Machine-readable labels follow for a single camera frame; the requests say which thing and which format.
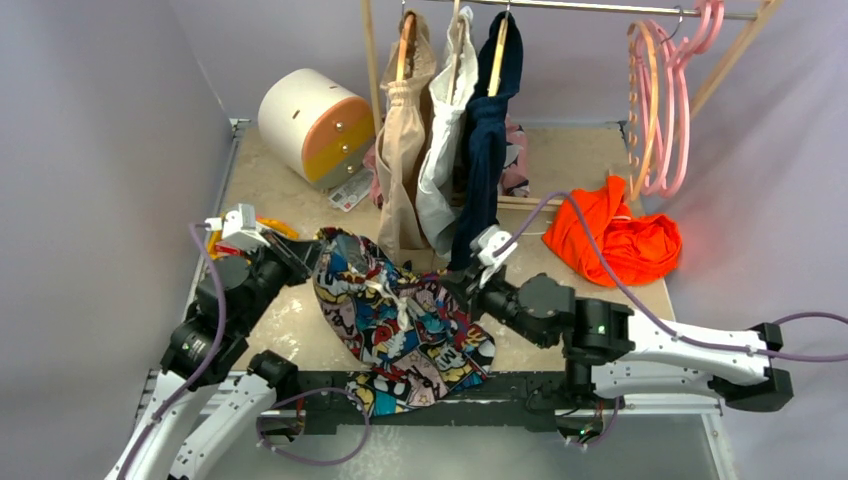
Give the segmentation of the colourful comic print shorts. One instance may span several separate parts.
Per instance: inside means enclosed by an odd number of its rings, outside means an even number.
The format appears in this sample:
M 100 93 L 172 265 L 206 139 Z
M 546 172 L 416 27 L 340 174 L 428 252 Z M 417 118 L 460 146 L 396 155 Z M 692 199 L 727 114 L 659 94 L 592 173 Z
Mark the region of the colourful comic print shorts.
M 436 272 L 396 265 L 370 239 L 337 227 L 316 234 L 313 287 L 325 321 L 367 371 L 345 388 L 371 417 L 426 408 L 483 384 L 493 337 L 470 319 Z

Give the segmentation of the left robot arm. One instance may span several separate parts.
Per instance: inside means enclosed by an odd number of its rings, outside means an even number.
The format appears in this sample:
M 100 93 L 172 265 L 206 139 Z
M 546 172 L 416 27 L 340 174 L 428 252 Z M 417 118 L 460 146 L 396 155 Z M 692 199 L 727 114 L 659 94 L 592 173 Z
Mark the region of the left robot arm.
M 204 479 L 250 421 L 298 395 L 298 368 L 278 354 L 256 355 L 244 377 L 208 416 L 208 402 L 248 347 L 253 328 L 279 292 L 311 279 L 323 244 L 274 230 L 250 241 L 247 254 L 214 259 L 182 323 L 171 334 L 153 394 L 110 479 Z

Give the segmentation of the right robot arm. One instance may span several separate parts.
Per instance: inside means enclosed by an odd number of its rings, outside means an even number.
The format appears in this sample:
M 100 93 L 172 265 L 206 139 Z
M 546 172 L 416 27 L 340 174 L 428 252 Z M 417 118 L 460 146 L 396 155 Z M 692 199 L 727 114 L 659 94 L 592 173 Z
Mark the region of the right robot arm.
M 652 320 L 625 304 L 579 297 L 544 273 L 520 286 L 503 270 L 491 278 L 450 272 L 439 282 L 472 320 L 489 315 L 538 348 L 561 347 L 561 392 L 576 407 L 630 394 L 688 394 L 771 413 L 794 396 L 790 373 L 769 357 L 783 346 L 771 323 L 724 331 Z

